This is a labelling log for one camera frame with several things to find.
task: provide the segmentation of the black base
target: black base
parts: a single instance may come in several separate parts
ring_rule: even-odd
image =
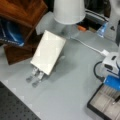
[[[92,101],[92,99],[95,97],[95,95],[97,94],[97,92],[102,88],[103,84],[100,85],[100,87],[97,89],[97,91],[95,92],[95,94],[92,96],[92,98],[89,100],[87,107],[92,110],[94,113],[96,113],[98,116],[100,116],[101,118],[103,118],[104,120],[112,120],[110,119],[108,116],[106,116],[104,113],[100,112],[98,109],[96,109],[95,107],[93,107],[90,103]]]

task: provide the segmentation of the black cable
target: black cable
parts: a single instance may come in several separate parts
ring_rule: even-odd
[[[94,72],[95,77],[98,78],[101,82],[103,82],[105,78],[104,78],[104,77],[101,77],[101,76],[99,76],[99,75],[96,74],[96,67],[97,67],[97,65],[99,65],[99,64],[101,64],[101,63],[102,63],[102,61],[97,62],[97,63],[95,64],[94,69],[93,69],[93,72]]]
[[[93,14],[93,15],[96,15],[96,16],[102,18],[104,21],[108,22],[108,20],[105,19],[105,17],[103,17],[103,16],[101,16],[101,15],[98,15],[98,14],[96,14],[96,13],[94,13],[94,12],[91,12],[91,11],[88,11],[88,10],[86,10],[86,12],[91,13],[91,14]]]

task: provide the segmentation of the gray table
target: gray table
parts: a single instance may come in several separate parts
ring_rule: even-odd
[[[101,51],[117,51],[113,42],[89,31],[75,37]],[[101,120],[86,105],[101,84],[93,66],[104,57],[75,40],[67,40],[63,51],[65,59],[33,88],[25,80],[33,69],[31,59],[9,66],[1,47],[0,81],[42,120]]]

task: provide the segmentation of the table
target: table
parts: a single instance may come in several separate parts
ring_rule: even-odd
[[[101,51],[118,50],[115,43],[90,31],[75,37]],[[25,80],[33,69],[31,59],[9,66],[1,47],[0,81],[42,120],[101,120],[86,105],[101,84],[93,66],[104,57],[72,39],[67,40],[63,52],[65,59],[33,88]]]

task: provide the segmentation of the cable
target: cable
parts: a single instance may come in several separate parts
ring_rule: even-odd
[[[90,48],[90,49],[96,51],[97,53],[101,54],[102,56],[107,56],[107,55],[109,54],[109,52],[106,51],[106,50],[99,51],[99,50],[97,50],[97,49],[95,49],[95,48],[93,48],[93,47],[91,47],[91,46],[85,44],[84,42],[80,41],[79,39],[76,39],[76,38],[73,38],[73,37],[71,37],[71,38],[74,39],[74,40],[77,40],[78,42],[80,42],[80,43],[83,44],[84,46],[86,46],[86,47],[88,47],[88,48]]]
[[[93,14],[93,15],[96,15],[96,16],[102,18],[104,21],[108,22],[108,20],[107,20],[105,17],[103,17],[103,16],[101,16],[101,15],[98,15],[97,13],[94,13],[94,12],[88,11],[88,10],[86,10],[86,12],[87,12],[87,13],[91,13],[91,14]]]
[[[99,75],[96,74],[96,67],[97,67],[97,65],[99,65],[99,64],[101,64],[101,63],[102,63],[102,61],[97,62],[97,63],[95,64],[95,66],[94,66],[94,68],[93,68],[93,72],[94,72],[95,77],[96,77],[97,79],[99,79],[101,82],[103,82],[105,78],[104,78],[104,77],[101,77],[101,76],[99,76]]]

